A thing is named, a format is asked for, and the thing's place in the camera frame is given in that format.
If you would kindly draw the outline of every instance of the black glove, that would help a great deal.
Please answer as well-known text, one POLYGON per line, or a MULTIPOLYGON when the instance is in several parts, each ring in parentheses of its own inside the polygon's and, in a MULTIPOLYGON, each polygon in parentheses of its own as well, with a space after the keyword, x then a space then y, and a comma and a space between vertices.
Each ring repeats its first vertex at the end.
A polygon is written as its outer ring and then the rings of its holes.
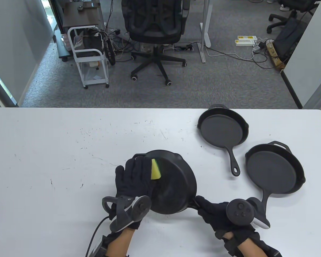
POLYGON ((238 226, 228 219, 226 214, 228 202, 211 203, 202 196, 196 196, 195 201, 200 207, 198 214, 211 225, 218 239, 222 239, 227 232, 233 232, 235 239, 241 244, 254 233, 255 229, 251 225, 238 226))
POLYGON ((238 246, 246 239, 250 238, 258 247, 260 247, 269 257, 281 257, 281 254, 271 246, 268 246, 260 240, 259 234, 251 226, 238 226, 233 224, 227 217, 226 207, 228 202, 211 203, 202 196, 196 196, 195 201, 199 205, 198 214, 203 220, 210 224, 215 231, 218 239, 223 239, 225 248, 231 256, 243 257, 238 246), (224 234, 232 232, 233 238, 228 240, 223 238, 224 234))
POLYGON ((206 223, 212 226, 214 231, 223 230, 229 232, 240 228, 227 217, 226 207, 228 202, 211 203, 202 196, 196 196, 195 201, 199 205, 198 214, 206 223))
MULTIPOLYGON (((115 169, 115 185, 117 188, 116 197, 119 196, 148 196, 151 197, 153 183, 151 181, 151 159, 147 157, 137 157, 129 159, 126 162, 125 169, 118 166, 115 169)), ((112 220, 116 216, 116 205, 112 205, 112 213, 109 219, 112 220)), ((131 229, 138 229, 140 222, 134 222, 130 226, 131 229)))

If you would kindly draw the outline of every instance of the table surface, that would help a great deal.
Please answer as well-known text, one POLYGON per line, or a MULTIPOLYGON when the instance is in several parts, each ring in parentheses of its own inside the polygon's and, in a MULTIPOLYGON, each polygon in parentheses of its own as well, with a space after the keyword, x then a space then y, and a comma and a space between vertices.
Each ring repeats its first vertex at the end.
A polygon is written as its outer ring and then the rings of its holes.
MULTIPOLYGON (((271 196, 262 239, 283 256, 321 256, 321 111, 235 110, 250 125, 234 148, 241 168, 231 175, 227 152, 197 133, 203 109, 0 108, 0 256, 83 257, 104 196, 113 196, 114 169, 135 153, 166 149, 193 169, 197 194, 212 202, 262 197, 245 173, 244 155, 277 140, 300 160, 306 183, 271 196)), ((104 222, 93 241, 108 234, 104 222)), ((130 256, 229 256, 193 209, 154 212, 142 221, 130 256)))

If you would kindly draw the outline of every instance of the power strip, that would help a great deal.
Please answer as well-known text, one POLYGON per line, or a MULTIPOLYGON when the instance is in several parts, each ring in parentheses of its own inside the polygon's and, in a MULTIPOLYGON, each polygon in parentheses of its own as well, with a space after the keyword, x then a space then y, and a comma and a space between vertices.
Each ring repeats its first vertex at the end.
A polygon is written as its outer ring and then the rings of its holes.
POLYGON ((253 46, 255 44, 253 39, 241 39, 234 42, 236 46, 253 46))
POLYGON ((256 36, 238 36, 238 39, 253 39, 254 41, 257 41, 256 36))

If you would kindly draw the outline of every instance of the yellow sponge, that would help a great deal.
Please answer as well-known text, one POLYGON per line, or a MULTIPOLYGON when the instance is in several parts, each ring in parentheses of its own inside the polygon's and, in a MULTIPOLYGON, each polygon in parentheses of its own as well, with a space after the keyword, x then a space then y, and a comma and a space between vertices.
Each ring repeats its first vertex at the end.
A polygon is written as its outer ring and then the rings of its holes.
POLYGON ((156 160, 152 159, 151 162, 152 162, 151 179, 155 180, 155 179, 161 178, 162 175, 160 173, 160 170, 159 170, 159 167, 158 167, 158 164, 157 164, 156 160))

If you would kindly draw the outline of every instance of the hand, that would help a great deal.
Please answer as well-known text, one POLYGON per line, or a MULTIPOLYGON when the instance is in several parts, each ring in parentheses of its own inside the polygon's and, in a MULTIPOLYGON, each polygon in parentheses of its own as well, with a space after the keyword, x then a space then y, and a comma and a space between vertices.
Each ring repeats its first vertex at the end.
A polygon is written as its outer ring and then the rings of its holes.
POLYGON ((228 219, 226 214, 228 202, 211 203, 202 196, 196 196, 195 201, 200 207, 197 211, 198 214, 206 223, 211 225, 215 232, 219 231, 221 237, 223 236, 226 239, 233 237, 242 243, 254 233, 255 229, 251 225, 238 226, 228 219))
MULTIPOLYGON (((137 157, 129 159, 123 166, 115 169, 115 185, 117 188, 116 197, 119 196, 148 196, 151 197, 153 183, 151 181, 151 159, 147 157, 137 157)), ((116 216, 116 205, 112 205, 112 212, 109 219, 112 220, 116 216)), ((138 229, 139 222, 134 222, 130 226, 131 229, 138 229)))
POLYGON ((239 226, 233 224, 227 217, 226 207, 228 202, 211 203, 202 196, 196 196, 195 201, 200 206, 197 211, 203 220, 211 225, 214 231, 223 230, 230 232, 239 228, 239 226))

